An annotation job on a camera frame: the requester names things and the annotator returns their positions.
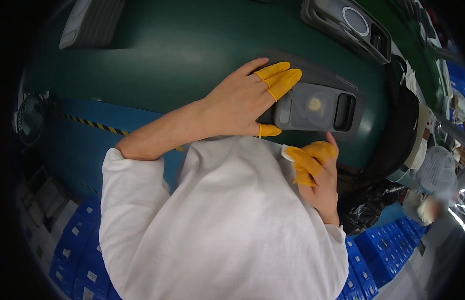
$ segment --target green machine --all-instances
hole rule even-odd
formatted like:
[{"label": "green machine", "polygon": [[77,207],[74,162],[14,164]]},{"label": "green machine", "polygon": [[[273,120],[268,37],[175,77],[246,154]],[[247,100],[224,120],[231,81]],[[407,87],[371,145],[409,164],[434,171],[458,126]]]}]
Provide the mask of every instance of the green machine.
[{"label": "green machine", "polygon": [[[366,4],[383,0],[358,2],[369,10]],[[40,33],[26,68],[25,92],[52,89],[60,97],[101,99],[168,113],[205,97],[264,49],[281,49],[329,69],[361,90],[362,116],[355,135],[338,143],[338,161],[363,168],[388,121],[384,66],[302,21],[302,4],[301,0],[127,1],[108,46],[60,50],[71,3]],[[267,139],[303,147],[324,136],[284,130]]]}]

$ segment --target black plastic bag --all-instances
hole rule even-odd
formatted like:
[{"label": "black plastic bag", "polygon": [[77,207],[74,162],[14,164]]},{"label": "black plastic bag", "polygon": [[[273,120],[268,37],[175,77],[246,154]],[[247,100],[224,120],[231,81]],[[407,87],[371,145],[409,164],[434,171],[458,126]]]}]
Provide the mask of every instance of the black plastic bag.
[{"label": "black plastic bag", "polygon": [[343,195],[337,202],[343,230],[347,235],[355,235],[373,226],[384,208],[399,200],[406,189],[403,185],[383,180]]}]

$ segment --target small fan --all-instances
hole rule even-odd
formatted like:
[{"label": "small fan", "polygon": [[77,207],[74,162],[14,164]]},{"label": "small fan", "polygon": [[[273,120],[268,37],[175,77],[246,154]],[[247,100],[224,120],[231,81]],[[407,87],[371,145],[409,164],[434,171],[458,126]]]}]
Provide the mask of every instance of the small fan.
[{"label": "small fan", "polygon": [[44,102],[35,94],[29,94],[19,107],[16,116],[16,132],[26,145],[37,141],[44,129]]}]

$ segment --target white sticker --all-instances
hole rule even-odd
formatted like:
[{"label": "white sticker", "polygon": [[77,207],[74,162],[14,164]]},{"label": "white sticker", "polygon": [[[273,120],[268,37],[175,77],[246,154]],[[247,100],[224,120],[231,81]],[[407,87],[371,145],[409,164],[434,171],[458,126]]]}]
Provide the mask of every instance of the white sticker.
[{"label": "white sticker", "polygon": [[90,291],[87,287],[84,287],[83,300],[93,300],[94,293]]},{"label": "white sticker", "polygon": [[96,283],[96,279],[98,278],[98,276],[95,273],[88,271],[87,278],[91,279],[92,282]]},{"label": "white sticker", "polygon": [[62,255],[64,255],[66,257],[66,259],[69,258],[70,254],[71,254],[71,250],[69,250],[69,249],[63,249],[62,250]]},{"label": "white sticker", "polygon": [[61,275],[61,273],[59,273],[59,271],[56,271],[56,277],[59,278],[60,281],[63,280],[63,276]]}]

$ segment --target yellow black hazard stripe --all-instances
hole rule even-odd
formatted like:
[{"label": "yellow black hazard stripe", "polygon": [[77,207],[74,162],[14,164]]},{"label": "yellow black hazard stripe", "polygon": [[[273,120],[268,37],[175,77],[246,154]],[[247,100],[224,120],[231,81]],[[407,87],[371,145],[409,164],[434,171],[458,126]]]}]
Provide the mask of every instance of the yellow black hazard stripe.
[{"label": "yellow black hazard stripe", "polygon": [[85,125],[96,127],[96,128],[99,128],[99,129],[102,129],[102,130],[105,130],[105,131],[109,131],[109,132],[112,132],[113,134],[118,134],[118,135],[123,135],[123,136],[128,136],[129,135],[129,132],[127,132],[125,130],[117,129],[117,128],[114,128],[114,127],[111,127],[111,126],[103,125],[103,124],[100,124],[100,123],[89,121],[89,120],[86,120],[86,119],[83,119],[83,118],[80,118],[80,117],[71,116],[71,115],[68,115],[68,114],[64,114],[64,115],[69,120],[72,120],[72,121],[75,121],[75,122],[78,122],[78,123],[83,123]]},{"label": "yellow black hazard stripe", "polygon": [[86,187],[88,190],[90,190],[90,191],[92,191],[92,192],[95,192],[96,194],[98,194],[99,196],[101,196],[101,193],[98,192],[97,190],[95,190],[95,189],[93,189],[92,187],[86,185],[85,183],[82,183],[81,181],[79,181],[79,180],[77,180],[77,179],[76,179],[76,181],[77,181],[77,183],[79,183],[80,185]]}]

